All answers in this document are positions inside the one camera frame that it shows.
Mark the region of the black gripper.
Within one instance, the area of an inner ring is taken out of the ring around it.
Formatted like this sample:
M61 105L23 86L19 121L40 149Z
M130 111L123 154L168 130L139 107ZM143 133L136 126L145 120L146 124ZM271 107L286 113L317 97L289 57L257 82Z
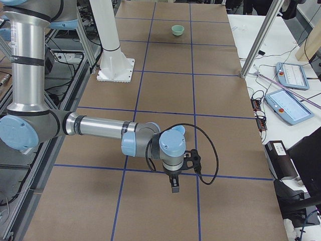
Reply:
M179 185L179 175L182 173L181 170L168 170L164 168L164 172L168 175L169 181L172 188L172 193L179 193L180 185Z

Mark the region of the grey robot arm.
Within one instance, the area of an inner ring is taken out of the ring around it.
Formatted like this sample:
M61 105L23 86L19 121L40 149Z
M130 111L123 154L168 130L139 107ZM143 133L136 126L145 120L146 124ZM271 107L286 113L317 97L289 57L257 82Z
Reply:
M45 90L47 28L75 30L80 25L76 1L3 1L11 24L12 102L1 118L1 140L26 152L59 136L88 135L121 141L124 155L161 160L172 191L179 192L184 169L185 129L162 131L145 124L89 117L57 108Z

